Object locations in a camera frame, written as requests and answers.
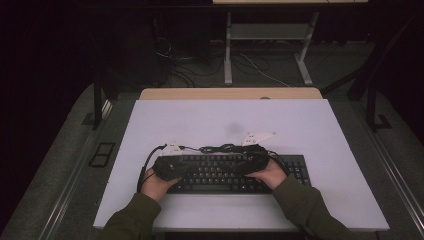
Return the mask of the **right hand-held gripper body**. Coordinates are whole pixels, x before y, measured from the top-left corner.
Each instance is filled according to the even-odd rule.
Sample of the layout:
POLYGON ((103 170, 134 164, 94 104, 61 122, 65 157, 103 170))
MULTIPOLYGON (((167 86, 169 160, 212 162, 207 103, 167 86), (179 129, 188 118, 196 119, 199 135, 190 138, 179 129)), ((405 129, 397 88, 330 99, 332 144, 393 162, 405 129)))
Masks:
POLYGON ((268 165, 270 156, 260 143, 276 135, 276 132, 248 133, 241 145, 233 148, 234 153, 242 155, 240 162, 233 167, 233 172, 236 175, 248 175, 263 170, 268 165))

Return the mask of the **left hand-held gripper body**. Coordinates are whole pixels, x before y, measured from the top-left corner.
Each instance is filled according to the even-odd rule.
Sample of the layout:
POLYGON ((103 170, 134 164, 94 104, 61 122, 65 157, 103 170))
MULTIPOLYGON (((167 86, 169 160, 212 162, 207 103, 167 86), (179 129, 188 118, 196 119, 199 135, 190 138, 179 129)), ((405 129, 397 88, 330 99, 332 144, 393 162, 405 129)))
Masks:
POLYGON ((167 144, 155 160, 153 170, 165 181, 180 178, 185 172, 181 148, 176 143, 167 144))

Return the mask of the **black computer keyboard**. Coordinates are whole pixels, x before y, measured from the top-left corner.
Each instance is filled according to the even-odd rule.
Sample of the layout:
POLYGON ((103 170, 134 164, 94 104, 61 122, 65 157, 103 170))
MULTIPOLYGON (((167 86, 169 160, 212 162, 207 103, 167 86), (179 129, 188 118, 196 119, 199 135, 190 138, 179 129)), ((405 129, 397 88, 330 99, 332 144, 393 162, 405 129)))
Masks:
MULTIPOLYGON (((236 175, 233 167, 241 154, 185 155, 188 166, 182 180, 168 190, 169 194, 269 194, 271 189, 247 175, 236 175)), ((303 155, 270 156, 298 182, 310 186, 311 180, 303 155)))

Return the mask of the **person's right hand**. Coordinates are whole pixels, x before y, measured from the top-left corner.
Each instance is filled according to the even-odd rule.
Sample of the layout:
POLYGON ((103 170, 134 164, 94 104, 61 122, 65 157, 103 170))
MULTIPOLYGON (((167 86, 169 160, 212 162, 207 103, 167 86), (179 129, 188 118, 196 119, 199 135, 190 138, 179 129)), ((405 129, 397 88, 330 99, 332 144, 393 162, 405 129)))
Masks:
POLYGON ((271 190, 274 190, 283 183, 283 181, 287 178, 287 175, 275 161, 270 160, 263 170, 247 174, 247 177, 252 177, 258 181, 262 181, 271 190))

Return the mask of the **person's left hand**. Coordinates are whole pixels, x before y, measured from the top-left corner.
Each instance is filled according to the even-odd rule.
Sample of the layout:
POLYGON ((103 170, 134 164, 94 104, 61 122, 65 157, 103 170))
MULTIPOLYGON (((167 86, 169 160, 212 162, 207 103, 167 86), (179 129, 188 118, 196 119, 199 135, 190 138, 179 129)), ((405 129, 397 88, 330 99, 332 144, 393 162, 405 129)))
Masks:
POLYGON ((140 193, 148 196, 156 202, 160 202, 165 197, 168 189, 179 181, 180 178, 165 181, 159 178, 152 168, 149 168, 143 178, 140 193))

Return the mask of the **black floor socket panel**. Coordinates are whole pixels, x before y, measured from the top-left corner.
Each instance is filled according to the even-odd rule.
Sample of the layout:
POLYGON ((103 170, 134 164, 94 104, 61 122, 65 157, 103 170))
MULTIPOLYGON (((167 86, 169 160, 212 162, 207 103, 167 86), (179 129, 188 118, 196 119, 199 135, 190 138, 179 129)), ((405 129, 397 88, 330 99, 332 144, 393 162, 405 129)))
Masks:
POLYGON ((115 144, 113 142, 101 142, 90 159, 88 165, 90 167, 106 167, 113 153, 115 144))

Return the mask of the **black upright metal stand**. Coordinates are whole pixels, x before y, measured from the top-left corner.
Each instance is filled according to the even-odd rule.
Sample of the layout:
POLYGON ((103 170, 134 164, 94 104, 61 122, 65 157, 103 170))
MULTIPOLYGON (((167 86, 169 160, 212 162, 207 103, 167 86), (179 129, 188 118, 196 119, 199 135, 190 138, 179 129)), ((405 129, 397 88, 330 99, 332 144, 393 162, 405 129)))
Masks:
POLYGON ((366 104, 366 123, 373 132, 380 129, 391 129, 392 126, 384 114, 376 112, 377 91, 374 87, 369 87, 366 104))
POLYGON ((93 80, 93 104, 94 104, 94 123, 93 129, 96 130, 103 119, 103 106, 108 99, 109 89, 108 83, 104 78, 104 74, 100 71, 94 74, 93 80))

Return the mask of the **black slanted stand bar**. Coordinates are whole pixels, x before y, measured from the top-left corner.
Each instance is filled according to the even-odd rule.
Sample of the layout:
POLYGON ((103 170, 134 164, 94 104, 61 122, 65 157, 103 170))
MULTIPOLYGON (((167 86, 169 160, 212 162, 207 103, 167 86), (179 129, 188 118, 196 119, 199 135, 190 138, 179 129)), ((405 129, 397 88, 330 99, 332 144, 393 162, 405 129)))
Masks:
POLYGON ((370 88, 389 93, 407 85, 410 71, 419 72, 424 62, 424 10, 392 13, 380 17, 371 31, 374 49, 367 60, 352 73, 321 89, 327 95, 351 82, 347 96, 359 100, 370 88))

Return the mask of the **metal floor rail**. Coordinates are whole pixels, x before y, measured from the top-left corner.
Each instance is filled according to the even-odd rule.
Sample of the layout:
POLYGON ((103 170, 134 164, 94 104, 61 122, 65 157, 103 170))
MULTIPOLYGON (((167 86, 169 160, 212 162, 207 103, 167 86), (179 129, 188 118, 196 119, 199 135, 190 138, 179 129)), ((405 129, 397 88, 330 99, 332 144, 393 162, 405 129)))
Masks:
POLYGON ((415 195, 407 185, 404 177, 401 172, 395 165, 392 157, 389 154, 389 151, 385 147, 382 139, 375 132, 365 120, 365 110, 360 106, 359 103, 352 103, 352 108, 359 119, 364 130, 369 135, 374 148, 378 151, 380 161, 390 178, 398 196, 402 200, 403 204, 406 207, 412 221, 414 222, 416 228, 420 234, 424 237, 424 208, 419 204, 415 195))
POLYGON ((95 134, 90 134, 84 142, 84 145, 78 154, 75 166, 73 167, 57 201, 54 203, 53 209, 49 214, 37 240, 54 240, 62 219, 66 214, 73 196, 75 195, 81 176, 87 164, 88 156, 95 145, 96 139, 97 137, 95 134))

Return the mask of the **desk with white metal frame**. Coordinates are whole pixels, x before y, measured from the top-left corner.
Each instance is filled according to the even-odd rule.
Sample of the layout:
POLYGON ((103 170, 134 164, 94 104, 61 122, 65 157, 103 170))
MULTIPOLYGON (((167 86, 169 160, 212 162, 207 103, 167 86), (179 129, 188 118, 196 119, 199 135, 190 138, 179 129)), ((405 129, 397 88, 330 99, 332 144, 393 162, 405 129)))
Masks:
MULTIPOLYGON (((214 6, 219 7, 346 7, 366 4, 368 0, 212 0, 214 6)), ((234 10, 227 10, 226 35, 225 35, 225 55, 224 84, 233 84, 231 42, 236 40, 300 40, 302 48, 294 54, 294 60, 301 75, 303 83, 311 86, 313 81, 310 72, 304 62, 309 45, 311 43, 320 11, 313 10, 310 20, 305 23, 235 23, 233 21, 234 10)))

